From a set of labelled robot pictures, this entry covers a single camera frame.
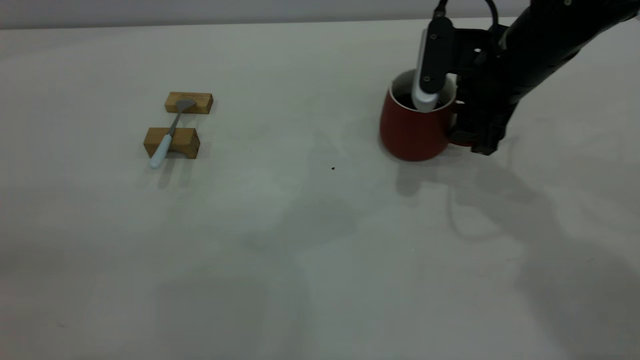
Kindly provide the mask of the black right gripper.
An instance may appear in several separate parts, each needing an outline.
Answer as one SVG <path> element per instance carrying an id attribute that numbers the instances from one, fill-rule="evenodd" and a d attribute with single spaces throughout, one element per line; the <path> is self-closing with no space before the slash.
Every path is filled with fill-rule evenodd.
<path id="1" fill-rule="evenodd" d="M 464 104 L 448 135 L 450 144 L 484 156 L 498 150 L 519 102 L 511 64 L 519 41 L 519 29 L 455 29 L 452 72 L 457 100 Z"/>

